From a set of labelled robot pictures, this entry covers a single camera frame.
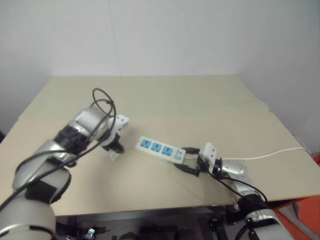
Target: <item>black bracket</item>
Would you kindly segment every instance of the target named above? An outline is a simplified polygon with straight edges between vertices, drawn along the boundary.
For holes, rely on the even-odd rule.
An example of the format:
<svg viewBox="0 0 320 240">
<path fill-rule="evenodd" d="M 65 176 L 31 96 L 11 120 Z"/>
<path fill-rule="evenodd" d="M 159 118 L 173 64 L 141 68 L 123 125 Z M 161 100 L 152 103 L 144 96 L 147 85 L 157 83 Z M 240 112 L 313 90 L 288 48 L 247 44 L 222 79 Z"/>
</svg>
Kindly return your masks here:
<svg viewBox="0 0 320 240">
<path fill-rule="evenodd" d="M 120 136 L 118 133 L 115 134 L 114 139 L 108 145 L 103 146 L 102 148 L 109 151 L 113 150 L 117 154 L 123 154 L 125 152 L 124 147 L 119 143 Z"/>
<path fill-rule="evenodd" d="M 202 173 L 206 173 L 209 169 L 209 163 L 206 161 L 203 161 L 199 156 L 196 160 L 196 167 L 191 168 L 188 165 L 185 164 L 179 164 L 179 163 L 174 163 L 174 166 L 176 166 L 178 169 L 180 169 L 181 171 L 188 173 L 188 174 L 192 174 L 195 175 L 196 177 L 199 177 L 199 174 Z"/>
<path fill-rule="evenodd" d="M 213 218 L 209 223 L 209 227 L 218 240 L 229 240 L 222 219 Z"/>
</svg>

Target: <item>power strip switch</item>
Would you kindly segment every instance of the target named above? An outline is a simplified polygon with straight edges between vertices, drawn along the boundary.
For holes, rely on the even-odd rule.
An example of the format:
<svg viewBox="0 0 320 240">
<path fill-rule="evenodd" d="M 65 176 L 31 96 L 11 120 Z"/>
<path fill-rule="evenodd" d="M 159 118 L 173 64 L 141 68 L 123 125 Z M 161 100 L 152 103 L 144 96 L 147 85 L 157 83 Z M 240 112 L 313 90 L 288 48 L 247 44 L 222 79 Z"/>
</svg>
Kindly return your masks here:
<svg viewBox="0 0 320 240">
<path fill-rule="evenodd" d="M 153 157 L 168 160 L 177 164 L 182 164 L 186 155 L 186 150 L 145 136 L 140 137 L 135 148 L 144 153 L 150 154 Z"/>
</svg>

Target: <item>black cable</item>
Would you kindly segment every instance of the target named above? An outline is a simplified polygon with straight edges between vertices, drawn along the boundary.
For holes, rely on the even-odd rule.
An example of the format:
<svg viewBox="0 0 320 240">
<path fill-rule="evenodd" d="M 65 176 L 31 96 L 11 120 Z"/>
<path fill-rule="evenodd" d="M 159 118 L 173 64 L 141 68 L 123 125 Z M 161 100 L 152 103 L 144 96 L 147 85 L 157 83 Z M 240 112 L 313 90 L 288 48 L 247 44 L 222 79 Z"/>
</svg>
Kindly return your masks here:
<svg viewBox="0 0 320 240">
<path fill-rule="evenodd" d="M 247 231 L 247 229 L 248 229 L 247 225 L 244 225 L 242 228 L 240 228 L 240 230 L 236 234 L 234 240 L 240 240 L 241 237 L 244 235 L 244 233 Z"/>
<path fill-rule="evenodd" d="M 112 108 L 113 108 L 113 114 L 114 116 L 117 115 L 117 111 L 116 111 L 116 107 L 115 107 L 115 104 L 113 102 L 113 100 L 110 98 L 110 96 L 105 93 L 106 96 L 111 100 L 110 104 L 112 105 Z M 99 128 L 99 126 L 106 120 L 106 118 L 108 117 L 108 115 L 106 114 L 105 117 L 97 124 L 97 126 L 94 128 L 94 130 L 91 132 L 89 138 L 93 135 L 93 133 Z M 112 121 L 112 124 L 111 124 L 111 127 L 109 129 L 109 132 L 108 132 L 108 136 L 110 136 L 110 133 L 112 131 L 112 129 L 114 128 L 115 126 L 115 122 L 116 122 L 116 118 L 114 117 L 113 118 L 113 121 Z M 40 179 L 54 173 L 55 171 L 59 170 L 59 169 L 62 169 L 63 167 L 77 161 L 78 159 L 80 159 L 81 157 L 83 157 L 84 155 L 90 153 L 91 151 L 93 151 L 96 147 L 98 147 L 103 141 L 105 140 L 105 138 L 99 140 L 93 147 L 89 148 L 88 150 L 84 151 L 83 153 L 79 154 L 78 156 L 75 156 L 74 158 L 68 160 L 68 161 L 65 161 L 63 162 L 62 164 L 58 165 L 57 167 L 49 170 L 49 171 L 46 171 L 44 172 L 43 174 L 37 176 L 36 178 L 34 178 L 32 181 L 30 182 L 27 182 L 25 183 L 24 185 L 22 185 L 21 187 L 19 187 L 13 194 L 11 194 L 1 205 L 0 205 L 0 212 L 17 196 L 19 195 L 23 190 L 25 190 L 26 188 L 30 187 L 31 185 L 33 185 L 35 182 L 39 181 Z"/>
<path fill-rule="evenodd" d="M 28 157 L 27 159 L 23 160 L 22 162 L 20 162 L 20 164 L 16 167 L 15 169 L 15 173 L 18 172 L 18 170 L 21 168 L 21 166 L 23 164 L 26 164 L 27 162 L 30 162 L 31 160 L 35 159 L 35 158 L 38 158 L 38 157 L 41 157 L 43 155 L 48 155 L 48 154 L 57 154 L 57 153 L 68 153 L 67 150 L 49 150 L 49 151 L 41 151 L 41 152 L 38 152 L 30 157 Z"/>
<path fill-rule="evenodd" d="M 259 190 L 258 188 L 256 188 L 255 186 L 252 186 L 252 185 L 249 184 L 249 183 L 246 183 L 246 182 L 244 182 L 244 181 L 241 181 L 241 180 L 238 180 L 238 179 L 235 179 L 235 178 L 232 178 L 232 177 L 223 177 L 222 179 L 228 179 L 228 180 L 232 180 L 232 181 L 239 182 L 239 183 L 242 183 L 242 184 L 244 184 L 244 185 L 247 185 L 247 186 L 249 186 L 250 188 L 253 188 L 253 189 L 255 189 L 257 192 L 259 192 L 259 193 L 263 196 L 265 203 L 268 202 L 268 199 L 267 199 L 266 195 L 265 195 L 261 190 Z"/>
<path fill-rule="evenodd" d="M 51 240 L 58 240 L 58 238 L 56 237 L 56 235 L 51 235 Z"/>
<path fill-rule="evenodd" d="M 108 115 L 108 113 L 106 113 L 106 112 L 102 109 L 102 107 L 99 105 L 98 102 L 102 102 L 102 99 L 98 99 L 98 100 L 96 99 L 96 95 L 95 95 L 96 91 L 99 91 L 99 92 L 103 93 L 103 94 L 109 99 L 109 101 L 110 101 L 109 104 L 113 105 L 113 104 L 114 104 L 114 101 L 113 101 L 112 98 L 109 96 L 109 94 L 106 93 L 106 92 L 105 92 L 104 90 L 102 90 L 101 88 L 96 87 L 96 88 L 94 88 L 94 89 L 92 90 L 93 103 L 94 103 L 104 114 Z"/>
<path fill-rule="evenodd" d="M 246 196 L 243 196 L 241 195 L 240 193 L 238 193 L 237 191 L 233 190 L 230 186 L 228 186 L 226 183 L 224 183 L 223 181 L 221 181 L 219 178 L 215 177 L 214 175 L 212 175 L 210 172 L 208 172 L 208 174 L 214 178 L 215 180 L 217 180 L 219 183 L 221 183 L 223 186 L 225 186 L 227 189 L 229 189 L 231 192 L 233 192 L 234 194 L 238 195 L 239 197 L 241 198 L 244 198 L 246 199 L 248 202 L 251 202 L 259 207 L 261 207 L 262 209 L 265 209 L 266 206 L 265 205 L 262 205 L 260 204 L 259 202 L 256 202 L 256 201 L 252 201 L 251 199 L 247 198 Z"/>
<path fill-rule="evenodd" d="M 98 99 L 98 100 L 93 101 L 93 103 L 91 103 L 90 107 L 92 107 L 93 105 L 97 105 L 97 103 L 99 103 L 99 102 L 105 102 L 106 104 L 109 104 L 109 105 L 111 105 L 113 103 L 113 102 L 110 102 L 107 99 Z M 110 108 L 108 113 L 106 113 L 105 111 L 103 111 L 103 113 L 108 115 L 108 116 L 110 116 L 110 113 L 112 112 L 112 110 L 113 110 L 113 108 L 111 106 L 111 108 Z"/>
</svg>

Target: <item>white wall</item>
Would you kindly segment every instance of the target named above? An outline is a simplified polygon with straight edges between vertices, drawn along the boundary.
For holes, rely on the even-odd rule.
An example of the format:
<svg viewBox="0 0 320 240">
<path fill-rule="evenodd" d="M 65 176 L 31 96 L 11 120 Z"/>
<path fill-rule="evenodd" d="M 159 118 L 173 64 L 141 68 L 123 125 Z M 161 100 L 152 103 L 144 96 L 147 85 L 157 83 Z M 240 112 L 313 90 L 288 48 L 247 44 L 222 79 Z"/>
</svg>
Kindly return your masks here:
<svg viewBox="0 0 320 240">
<path fill-rule="evenodd" d="M 51 75 L 215 74 L 319 151 L 319 0 L 0 0 L 5 133 Z"/>
</svg>

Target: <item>beige tabletop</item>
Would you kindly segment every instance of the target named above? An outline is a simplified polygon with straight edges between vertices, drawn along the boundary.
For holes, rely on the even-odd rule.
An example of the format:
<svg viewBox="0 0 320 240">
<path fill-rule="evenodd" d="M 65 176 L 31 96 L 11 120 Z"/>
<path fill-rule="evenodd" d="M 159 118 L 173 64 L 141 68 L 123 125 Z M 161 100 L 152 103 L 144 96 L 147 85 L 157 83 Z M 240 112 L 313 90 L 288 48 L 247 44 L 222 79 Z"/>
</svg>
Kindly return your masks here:
<svg viewBox="0 0 320 240">
<path fill-rule="evenodd" d="M 0 144 L 0 201 L 12 192 L 19 162 L 87 106 L 94 87 L 105 89 L 114 98 L 118 113 L 130 118 L 130 127 L 120 139 L 125 153 L 111 162 L 106 151 L 97 148 L 81 158 L 70 169 L 70 187 L 52 205 L 57 215 L 232 203 L 230 193 L 210 176 L 195 177 L 136 151 L 140 136 L 177 147 L 212 142 L 222 158 L 255 157 L 300 147 L 236 76 L 55 77 Z M 245 164 L 251 180 L 271 201 L 320 193 L 320 168 L 303 150 Z"/>
</svg>

